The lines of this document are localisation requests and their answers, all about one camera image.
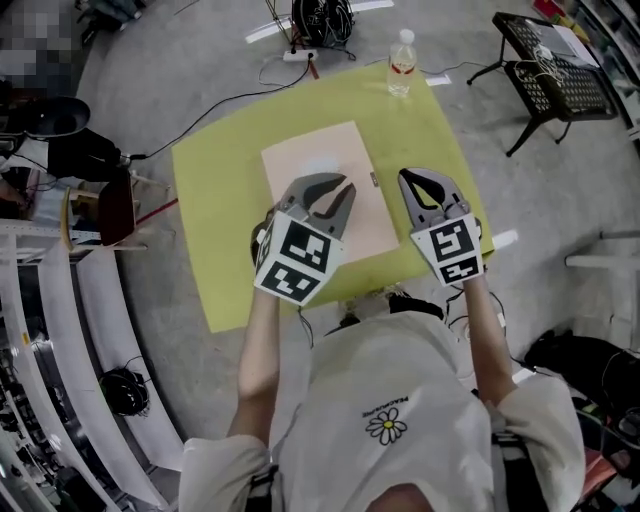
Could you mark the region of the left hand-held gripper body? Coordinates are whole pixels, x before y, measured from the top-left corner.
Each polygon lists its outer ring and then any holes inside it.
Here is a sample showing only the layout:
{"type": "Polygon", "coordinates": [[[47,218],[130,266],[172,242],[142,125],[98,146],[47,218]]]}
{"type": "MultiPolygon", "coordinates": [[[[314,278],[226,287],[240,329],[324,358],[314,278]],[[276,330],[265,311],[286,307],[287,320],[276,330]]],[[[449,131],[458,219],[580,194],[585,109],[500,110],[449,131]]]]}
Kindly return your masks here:
{"type": "Polygon", "coordinates": [[[304,306],[330,281],[346,257],[341,239],[312,226],[312,212],[281,199],[252,232],[254,286],[304,306]]]}

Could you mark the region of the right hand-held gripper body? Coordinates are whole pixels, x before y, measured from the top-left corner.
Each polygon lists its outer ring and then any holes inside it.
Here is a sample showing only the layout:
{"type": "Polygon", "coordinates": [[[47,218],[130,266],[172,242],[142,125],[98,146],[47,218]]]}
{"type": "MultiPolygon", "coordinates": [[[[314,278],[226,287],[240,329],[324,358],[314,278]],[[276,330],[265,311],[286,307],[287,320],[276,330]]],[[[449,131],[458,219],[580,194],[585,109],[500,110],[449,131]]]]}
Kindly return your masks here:
{"type": "Polygon", "coordinates": [[[481,223],[466,201],[446,208],[409,208],[410,238],[443,286],[460,284],[484,273],[481,223]]]}

